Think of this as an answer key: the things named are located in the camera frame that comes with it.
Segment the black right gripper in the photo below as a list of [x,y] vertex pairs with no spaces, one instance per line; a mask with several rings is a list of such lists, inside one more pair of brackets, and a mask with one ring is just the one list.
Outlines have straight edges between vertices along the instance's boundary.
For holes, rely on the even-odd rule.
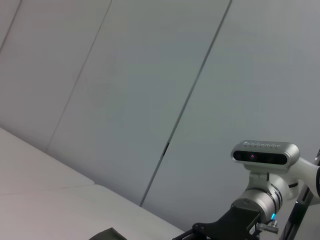
[[232,207],[217,221],[195,223],[172,240],[256,240],[250,230],[260,219],[258,211]]

